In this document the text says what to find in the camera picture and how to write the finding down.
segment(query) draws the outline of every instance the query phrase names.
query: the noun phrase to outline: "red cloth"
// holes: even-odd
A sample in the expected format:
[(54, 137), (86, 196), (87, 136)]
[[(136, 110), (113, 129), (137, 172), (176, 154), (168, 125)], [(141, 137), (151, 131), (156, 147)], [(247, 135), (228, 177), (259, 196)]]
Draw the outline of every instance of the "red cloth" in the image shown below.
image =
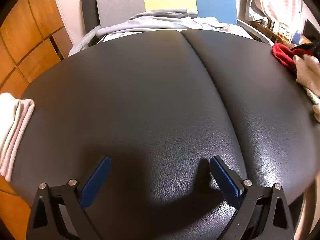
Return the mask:
[(281, 43), (276, 43), (275, 45), (273, 45), (271, 49), (271, 53), (283, 66), (287, 67), (292, 72), (295, 72), (296, 70), (296, 65), (292, 60), (294, 55), (297, 55), (299, 57), (302, 57), (304, 54), (313, 56), (313, 53), (311, 50), (305, 50), (305, 49), (290, 50), (289, 48), (287, 48)]

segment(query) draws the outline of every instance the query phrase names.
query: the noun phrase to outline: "folded towel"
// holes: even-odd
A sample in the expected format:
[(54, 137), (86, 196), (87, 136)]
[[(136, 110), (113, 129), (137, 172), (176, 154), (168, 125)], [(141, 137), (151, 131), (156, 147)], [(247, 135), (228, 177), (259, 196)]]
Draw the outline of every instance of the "folded towel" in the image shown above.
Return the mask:
[(18, 125), (21, 103), (9, 93), (0, 94), (0, 165)]
[(17, 154), (18, 146), (35, 107), (35, 103), (31, 99), (20, 100), (20, 102), (22, 108), (21, 116), (0, 168), (0, 174), (5, 176), (7, 181), (11, 180), (13, 163)]
[(7, 181), (11, 174), (18, 146), (33, 113), (31, 99), (15, 99), (9, 93), (0, 94), (0, 174)]

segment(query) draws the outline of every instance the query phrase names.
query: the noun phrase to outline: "leather seat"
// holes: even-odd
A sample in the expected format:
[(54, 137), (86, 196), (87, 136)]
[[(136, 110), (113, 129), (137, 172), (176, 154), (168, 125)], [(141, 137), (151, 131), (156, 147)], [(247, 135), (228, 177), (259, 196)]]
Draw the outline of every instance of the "leather seat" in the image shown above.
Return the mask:
[(311, 103), (271, 48), (228, 33), (153, 31), (102, 42), (25, 91), (36, 103), (11, 185), (111, 173), (87, 213), (105, 239), (216, 239), (234, 213), (208, 171), (283, 185), (289, 203), (319, 171)]

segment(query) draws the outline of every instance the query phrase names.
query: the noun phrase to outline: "silver bolt head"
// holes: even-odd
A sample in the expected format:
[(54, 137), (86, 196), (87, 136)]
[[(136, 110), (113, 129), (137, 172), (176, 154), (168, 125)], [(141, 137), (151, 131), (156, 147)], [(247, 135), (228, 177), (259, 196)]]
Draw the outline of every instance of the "silver bolt head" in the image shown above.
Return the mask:
[(77, 184), (77, 181), (75, 179), (71, 179), (68, 182), (69, 186), (74, 186), (75, 184)]
[(279, 183), (276, 183), (275, 184), (275, 188), (281, 190), (282, 187), (281, 187), (281, 185)]
[(252, 186), (252, 181), (249, 179), (245, 179), (243, 182), (246, 186), (251, 187)]
[(39, 189), (44, 189), (46, 187), (46, 184), (45, 183), (41, 183), (40, 185), (39, 185)]

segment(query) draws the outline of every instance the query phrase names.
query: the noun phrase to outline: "pink towel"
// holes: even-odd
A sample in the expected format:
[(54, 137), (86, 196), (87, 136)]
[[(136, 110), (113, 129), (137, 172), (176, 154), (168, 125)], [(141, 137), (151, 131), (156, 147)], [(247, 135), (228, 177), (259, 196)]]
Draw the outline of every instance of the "pink towel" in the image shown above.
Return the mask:
[(13, 112), (14, 121), (13, 121), (13, 124), (12, 124), (10, 130), (9, 130), (9, 133), (7, 134), (7, 138), (5, 139), (3, 148), (1, 150), (0, 166), (3, 163), (4, 157), (5, 157), (6, 153), (7, 153), (7, 150), (8, 150), (8, 147), (10, 145), (11, 139), (12, 139), (12, 137), (13, 137), (15, 131), (16, 131), (16, 128), (17, 128), (17, 125), (18, 125), (18, 122), (19, 122), (19, 118), (21, 116), (21, 103), (20, 103), (20, 100), (19, 99), (15, 99), (13, 101), (16, 101), (17, 109), (15, 110), (15, 112)]
[(22, 112), (19, 123), (12, 137), (12, 140), (10, 141), (10, 145), (0, 168), (0, 173), (2, 176), (4, 176), (6, 181), (11, 180), (13, 164), (17, 155), (18, 146), (35, 108), (35, 103), (31, 99), (20, 100), (20, 102), (22, 106)]

